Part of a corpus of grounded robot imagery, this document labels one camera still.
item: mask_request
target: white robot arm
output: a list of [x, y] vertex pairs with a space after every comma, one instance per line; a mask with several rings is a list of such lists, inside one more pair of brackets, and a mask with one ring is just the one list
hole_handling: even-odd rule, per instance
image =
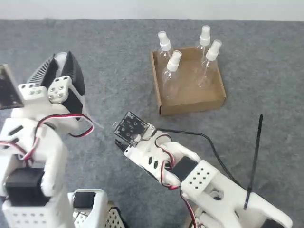
[[[118, 222], [103, 190], [67, 193], [64, 173], [68, 150], [58, 132], [78, 130], [87, 117], [84, 81], [71, 52], [53, 55], [26, 84], [16, 87], [6, 65], [0, 66], [0, 109], [13, 108], [0, 133], [0, 196], [12, 228], [99, 228]], [[110, 213], [117, 214], [114, 221]]]
[[247, 191], [220, 173], [193, 151], [172, 142], [171, 137], [128, 112], [114, 133], [123, 154], [170, 190], [180, 186], [181, 196], [198, 206], [192, 213], [193, 227], [291, 228], [292, 220], [255, 193]]

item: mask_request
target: white spray nozzle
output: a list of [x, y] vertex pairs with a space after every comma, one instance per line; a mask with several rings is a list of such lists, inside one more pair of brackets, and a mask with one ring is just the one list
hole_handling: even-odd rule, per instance
[[169, 51], [172, 48], [172, 45], [167, 36], [167, 33], [165, 31], [160, 31], [157, 35], [158, 38], [160, 39], [161, 49], [163, 51]]
[[202, 46], [207, 46], [210, 44], [210, 27], [208, 25], [204, 25], [201, 28], [201, 35], [199, 41]]
[[211, 47], [209, 48], [206, 59], [209, 61], [214, 61], [219, 55], [219, 49], [222, 46], [222, 41], [216, 39], [213, 41]]
[[167, 69], [170, 71], [177, 71], [177, 68], [179, 67], [181, 59], [181, 52], [180, 51], [174, 51], [171, 58], [168, 61]]

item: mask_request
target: brown cardboard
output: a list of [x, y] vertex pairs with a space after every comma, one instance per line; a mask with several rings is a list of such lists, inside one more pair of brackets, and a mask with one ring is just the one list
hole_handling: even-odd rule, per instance
[[174, 100], [162, 98], [162, 71], [166, 63], [160, 62], [157, 51], [151, 52], [151, 62], [157, 105], [160, 115], [192, 113], [211, 109], [219, 109], [226, 99], [226, 92], [218, 65], [214, 70], [212, 85], [201, 89], [193, 82], [193, 69], [200, 64], [200, 52], [193, 47], [178, 49], [182, 52], [179, 65], [179, 80], [183, 85]]

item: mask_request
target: clear plastic spray bottle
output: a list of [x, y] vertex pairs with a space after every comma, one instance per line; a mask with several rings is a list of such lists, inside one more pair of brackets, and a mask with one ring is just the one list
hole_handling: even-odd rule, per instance
[[174, 99], [179, 91], [179, 71], [181, 52], [174, 51], [162, 73], [162, 96], [166, 100]]
[[222, 46], [222, 42], [218, 39], [214, 40], [204, 61], [201, 63], [202, 73], [197, 75], [196, 84], [201, 88], [208, 88], [211, 83], [215, 71], [217, 69], [216, 58], [219, 55], [219, 49]]

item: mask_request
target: black component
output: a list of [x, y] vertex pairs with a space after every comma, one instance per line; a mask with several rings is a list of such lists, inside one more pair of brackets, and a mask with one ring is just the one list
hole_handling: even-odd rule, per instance
[[56, 72], [58, 70], [58, 65], [55, 59], [53, 59], [47, 68], [47, 71], [44, 75], [44, 78], [41, 82], [41, 86], [46, 87], [47, 89], [51, 86], [53, 83], [55, 77], [56, 77]]
[[5, 188], [12, 206], [45, 206], [50, 197], [41, 190], [42, 168], [17, 168], [8, 176]]
[[148, 129], [148, 124], [138, 118], [131, 112], [127, 112], [122, 121], [118, 124], [114, 133], [125, 140], [132, 146], [136, 146], [138, 142], [135, 142], [135, 138], [145, 134]]
[[267, 219], [263, 223], [263, 225], [261, 226], [261, 228], [284, 228], [284, 226], [282, 226], [281, 224], [277, 223], [274, 220]]
[[158, 161], [155, 161], [155, 162], [154, 162], [154, 168], [156, 169], [157, 166], [158, 166]]
[[76, 192], [73, 207], [79, 210], [89, 210], [94, 205], [94, 192]]
[[170, 172], [177, 176], [182, 182], [188, 177], [197, 164], [196, 161], [184, 156]]
[[260, 115], [259, 121], [258, 121], [258, 128], [257, 128], [257, 137], [256, 137], [256, 149], [255, 149], [255, 156], [253, 158], [253, 162], [252, 162], [252, 170], [251, 170], [251, 177], [250, 177], [250, 183], [248, 184], [247, 187], [247, 195], [246, 195], [246, 199], [245, 199], [245, 203], [244, 203], [244, 210], [247, 209], [247, 205], [248, 205], [248, 201], [249, 201], [249, 197], [250, 194], [252, 192], [252, 188], [253, 188], [253, 180], [255, 178], [255, 174], [256, 174], [256, 169], [257, 169], [257, 156], [258, 156], [258, 149], [260, 146], [260, 137], [261, 137], [261, 132], [262, 132], [262, 123], [263, 123], [263, 115]]
[[57, 62], [54, 60], [55, 54], [52, 54], [29, 78], [27, 83], [34, 83], [36, 86], [49, 87], [56, 77], [58, 69]]
[[14, 130], [11, 130], [9, 132], [9, 136], [12, 136], [13, 134], [16, 134], [18, 131], [21, 131], [23, 129], [23, 126], [20, 125], [19, 127], [16, 127]]
[[12, 81], [7, 66], [0, 65], [0, 109], [24, 107], [17, 85]]
[[68, 89], [68, 98], [61, 103], [64, 107], [68, 109], [70, 113], [81, 114], [83, 105], [78, 97], [74, 94], [71, 89]]
[[118, 146], [118, 148], [124, 152], [127, 148], [128, 148], [128, 145], [127, 144], [122, 144], [119, 140], [115, 139], [115, 144], [116, 146]]
[[68, 75], [72, 79], [72, 84], [78, 93], [83, 96], [85, 94], [85, 82], [80, 65], [72, 52], [68, 52], [66, 63], [62, 69], [61, 76]]

